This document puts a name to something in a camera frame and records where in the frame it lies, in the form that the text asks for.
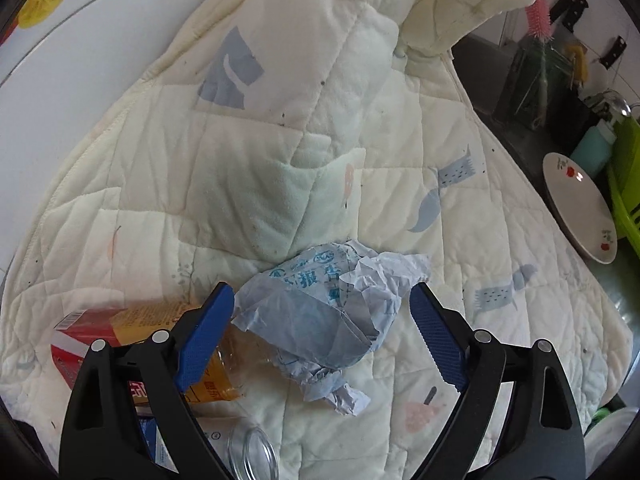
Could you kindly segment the lime green dish rack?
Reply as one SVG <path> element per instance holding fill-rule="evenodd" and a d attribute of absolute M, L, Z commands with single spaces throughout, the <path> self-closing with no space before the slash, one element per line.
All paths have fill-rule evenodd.
<path fill-rule="evenodd" d="M 613 218 L 617 236 L 626 238 L 639 255 L 640 203 L 640 129 L 633 117 L 626 117 L 614 126 L 616 140 L 608 161 Z"/>

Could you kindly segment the black handled kitchen knife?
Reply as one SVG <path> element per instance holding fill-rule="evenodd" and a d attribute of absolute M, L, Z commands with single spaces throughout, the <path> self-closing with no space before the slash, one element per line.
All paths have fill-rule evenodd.
<path fill-rule="evenodd" d="M 627 47 L 626 40 L 622 36 L 617 36 L 611 47 L 599 58 L 599 63 L 609 70 L 616 61 L 623 55 Z"/>

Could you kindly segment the white bowl red flower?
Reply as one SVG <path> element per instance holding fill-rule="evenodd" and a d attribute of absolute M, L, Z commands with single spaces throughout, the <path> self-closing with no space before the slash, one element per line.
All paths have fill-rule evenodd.
<path fill-rule="evenodd" d="M 559 153 L 542 161 L 544 184 L 560 225 L 584 257 L 611 264 L 617 255 L 617 233 L 597 185 L 577 162 Z"/>

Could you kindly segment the pink bottle brush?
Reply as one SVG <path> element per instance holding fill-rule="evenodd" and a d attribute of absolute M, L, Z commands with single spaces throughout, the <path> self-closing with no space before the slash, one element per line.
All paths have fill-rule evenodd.
<path fill-rule="evenodd" d="M 535 0 L 525 8 L 527 35 L 542 44 L 548 44 L 552 38 L 550 9 L 547 0 Z"/>

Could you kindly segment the black handled cleaver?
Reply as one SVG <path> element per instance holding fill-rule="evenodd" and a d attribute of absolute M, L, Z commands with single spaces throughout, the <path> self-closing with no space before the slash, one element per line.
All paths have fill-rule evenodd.
<path fill-rule="evenodd" d="M 575 25 L 588 8 L 587 0 L 556 0 L 550 9 L 550 23 L 560 20 L 566 30 L 574 32 Z"/>

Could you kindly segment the green plastic trash basket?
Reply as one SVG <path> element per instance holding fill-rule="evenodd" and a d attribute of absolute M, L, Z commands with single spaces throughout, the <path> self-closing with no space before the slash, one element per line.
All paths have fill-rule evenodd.
<path fill-rule="evenodd" d="M 595 426 L 597 426 L 597 424 L 600 424 L 600 422 L 602 422 L 603 419 L 607 418 L 611 413 L 612 411 L 607 406 L 602 406 L 602 408 L 599 408 L 594 413 L 593 418 L 591 419 L 591 422 L 586 430 L 586 434 L 589 434 L 590 431 L 593 430 Z"/>

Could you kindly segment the dark utensil holder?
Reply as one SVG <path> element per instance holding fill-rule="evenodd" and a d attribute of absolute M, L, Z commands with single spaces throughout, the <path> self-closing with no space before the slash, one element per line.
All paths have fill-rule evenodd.
<path fill-rule="evenodd" d="M 555 95 L 574 79 L 574 61 L 551 44 L 531 39 L 518 47 L 506 75 L 494 118 L 517 122 L 537 131 L 544 128 Z"/>

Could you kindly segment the teal bottle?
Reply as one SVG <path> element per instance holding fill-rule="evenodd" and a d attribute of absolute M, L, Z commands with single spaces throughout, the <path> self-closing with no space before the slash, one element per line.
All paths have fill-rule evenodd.
<path fill-rule="evenodd" d="M 601 119 L 586 131 L 570 159 L 594 179 L 610 160 L 615 141 L 612 125 Z"/>

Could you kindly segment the white quilted cloth mat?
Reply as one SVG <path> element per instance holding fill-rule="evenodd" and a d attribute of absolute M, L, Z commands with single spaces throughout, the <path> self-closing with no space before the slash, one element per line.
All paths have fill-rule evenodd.
<path fill-rule="evenodd" d="M 204 0 L 63 162 L 10 265 L 1 396 L 48 460 L 66 314 L 202 300 L 346 240 L 427 256 L 437 298 L 508 344 L 550 340 L 587 427 L 631 331 L 450 54 L 533 1 Z"/>

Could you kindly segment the blue silver drink can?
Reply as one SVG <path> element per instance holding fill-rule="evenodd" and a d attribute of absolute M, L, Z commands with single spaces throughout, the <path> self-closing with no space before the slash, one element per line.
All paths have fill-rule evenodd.
<path fill-rule="evenodd" d="M 153 417 L 139 419 L 151 460 L 173 472 L 197 471 L 198 479 L 213 479 L 220 467 L 233 479 L 277 479 L 276 452 L 262 428 L 246 417 L 197 417 L 177 437 Z"/>

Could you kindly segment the white paper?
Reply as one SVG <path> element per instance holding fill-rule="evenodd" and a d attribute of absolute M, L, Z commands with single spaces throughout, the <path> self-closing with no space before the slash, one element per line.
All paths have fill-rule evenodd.
<path fill-rule="evenodd" d="M 382 346 L 402 300 L 430 275 L 426 255 L 376 252 L 356 240 L 322 244 L 248 280 L 232 323 L 268 344 L 272 364 L 305 401 L 357 416 L 370 399 L 344 370 Z"/>

